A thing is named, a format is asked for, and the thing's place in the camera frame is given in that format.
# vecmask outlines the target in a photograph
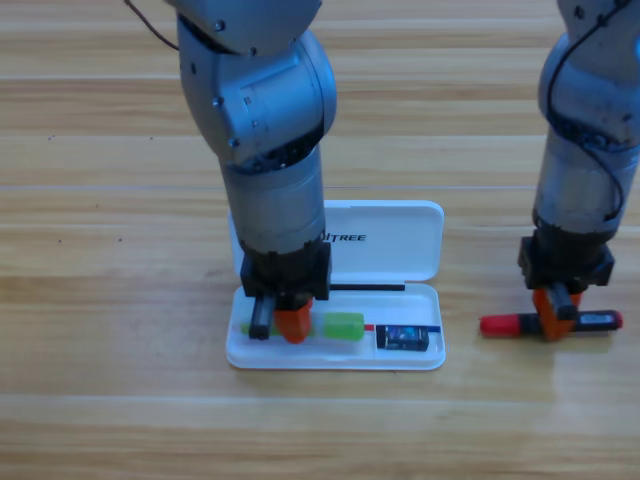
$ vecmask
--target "battery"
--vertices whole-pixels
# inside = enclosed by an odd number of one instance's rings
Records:
[[[426,352],[429,329],[424,325],[376,325],[376,343],[381,350]]]

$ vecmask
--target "black cable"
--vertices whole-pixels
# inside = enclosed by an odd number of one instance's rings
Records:
[[[169,40],[167,40],[160,32],[158,32],[158,30],[155,29],[153,25],[151,25],[149,20],[147,20],[147,18],[142,14],[140,10],[138,10],[138,7],[136,7],[131,0],[124,0],[124,4],[127,5],[131,10],[133,10],[133,13],[135,13],[138,18],[142,20],[142,23],[147,26],[151,33],[158,37],[165,45],[173,48],[176,51],[180,50],[176,44],[171,43]]]
[[[564,67],[569,57],[578,48],[580,48],[582,44],[584,44],[589,38],[591,38],[601,28],[606,27],[609,21],[614,16],[616,16],[616,14],[618,14],[621,10],[626,8],[630,3],[631,3],[631,0],[616,0],[615,8],[613,8],[613,10],[611,10],[611,12],[609,12],[607,15],[604,15],[604,16],[599,15],[598,22],[593,27],[591,27],[591,29],[589,29],[587,33],[585,33],[582,37],[580,37],[580,39],[578,39],[576,43],[571,45],[571,47],[569,47],[567,51],[564,52],[564,54],[560,58],[560,62],[558,63],[558,66],[556,67],[556,69],[553,72],[553,75],[551,76],[551,81],[549,82],[549,89],[547,90],[547,116],[549,118],[550,123],[557,131],[560,130],[558,127],[562,118],[553,107],[553,88],[556,84],[556,81],[558,80],[560,72],[562,71],[562,67]],[[611,213],[605,216],[605,220],[609,221],[616,218],[618,215],[620,215],[620,212],[624,208],[624,204],[625,204],[624,189],[622,188],[622,184],[620,183],[620,180],[618,180],[618,177],[616,177],[615,173],[613,173],[609,165],[607,165],[605,161],[603,161],[600,157],[598,157],[598,155],[596,155],[596,153],[589,148],[588,140],[589,140],[589,137],[593,137],[593,134],[590,134],[590,133],[585,134],[585,133],[586,132],[576,132],[576,135],[570,136],[570,138],[567,138],[569,136],[565,136],[565,138],[570,142],[572,142],[573,144],[580,147],[580,149],[585,154],[587,154],[594,162],[596,162],[598,166],[602,168],[607,173],[607,175],[611,178],[611,182],[613,183],[613,185],[615,186],[618,192],[618,205]]]

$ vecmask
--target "open case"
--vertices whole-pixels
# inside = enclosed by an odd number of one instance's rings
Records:
[[[442,208],[428,201],[328,200],[325,241],[331,242],[332,291],[314,300],[312,328],[327,314],[362,314],[367,329],[358,341],[312,336],[293,345],[272,335],[250,340],[254,299],[239,288],[227,334],[227,359],[250,369],[432,370],[446,358],[436,290],[424,283],[440,264]],[[233,221],[229,230],[236,274],[243,252]],[[424,351],[384,348],[384,330],[428,335]]]

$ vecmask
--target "red marker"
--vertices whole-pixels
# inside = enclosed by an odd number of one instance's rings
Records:
[[[622,328],[620,312],[601,310],[580,312],[572,332],[611,332]],[[485,337],[519,337],[542,335],[542,325],[537,313],[514,315],[489,315],[480,319],[480,333]]]

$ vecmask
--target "wood grain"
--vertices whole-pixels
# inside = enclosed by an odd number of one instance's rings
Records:
[[[168,36],[173,13],[137,4]],[[640,476],[640,196],[611,247],[611,337],[487,341],[531,310],[516,265],[546,125],[553,0],[326,1],[340,89],[327,198],[446,212],[449,353],[427,374],[247,372],[215,156],[178,60],[119,0],[0,0],[0,478]]]

